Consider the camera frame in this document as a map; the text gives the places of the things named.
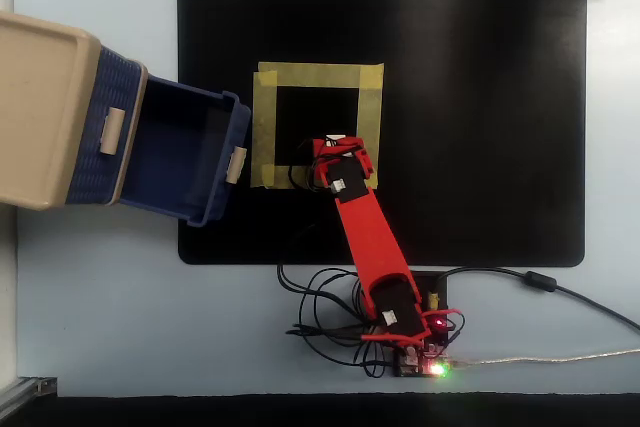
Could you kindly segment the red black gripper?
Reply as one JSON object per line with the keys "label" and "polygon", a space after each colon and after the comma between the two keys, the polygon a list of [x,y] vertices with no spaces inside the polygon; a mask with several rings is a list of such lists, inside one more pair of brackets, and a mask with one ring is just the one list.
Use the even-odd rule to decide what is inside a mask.
{"label": "red black gripper", "polygon": [[[331,147],[331,153],[325,154]],[[374,173],[372,161],[360,137],[314,138],[312,159],[317,176],[332,193],[368,193],[366,180]]]}

